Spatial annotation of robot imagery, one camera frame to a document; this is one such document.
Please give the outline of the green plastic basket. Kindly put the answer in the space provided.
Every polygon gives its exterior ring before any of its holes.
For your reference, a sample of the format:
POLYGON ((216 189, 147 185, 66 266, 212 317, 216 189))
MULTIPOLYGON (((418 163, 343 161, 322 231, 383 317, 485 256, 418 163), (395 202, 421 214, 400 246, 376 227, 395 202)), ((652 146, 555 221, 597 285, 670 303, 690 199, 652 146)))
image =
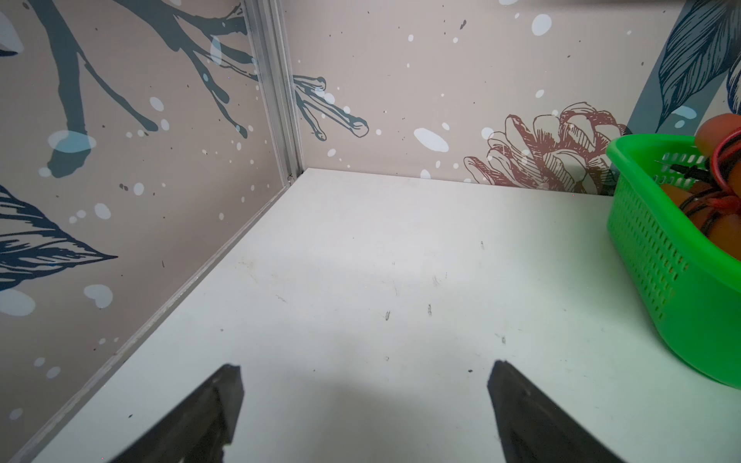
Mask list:
POLYGON ((740 386, 740 262, 717 248, 663 191, 704 166, 691 136, 625 135, 607 148, 619 171, 609 235, 664 343, 709 378, 740 386))

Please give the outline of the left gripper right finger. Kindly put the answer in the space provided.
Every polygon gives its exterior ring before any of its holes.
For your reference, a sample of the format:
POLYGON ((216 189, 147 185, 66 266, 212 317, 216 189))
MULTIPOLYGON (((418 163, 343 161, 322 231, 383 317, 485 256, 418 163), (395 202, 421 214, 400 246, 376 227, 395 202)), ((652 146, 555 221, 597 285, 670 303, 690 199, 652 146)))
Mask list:
POLYGON ((513 364, 496 361, 487 389, 505 461, 621 461, 513 364))

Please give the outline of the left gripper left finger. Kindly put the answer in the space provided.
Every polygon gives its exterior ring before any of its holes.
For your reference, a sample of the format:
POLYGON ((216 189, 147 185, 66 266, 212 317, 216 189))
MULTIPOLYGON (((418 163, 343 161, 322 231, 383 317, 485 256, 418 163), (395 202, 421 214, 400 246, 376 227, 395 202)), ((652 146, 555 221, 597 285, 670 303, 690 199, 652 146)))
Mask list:
POLYGON ((225 364, 112 461, 220 463, 243 399, 241 368, 225 364))

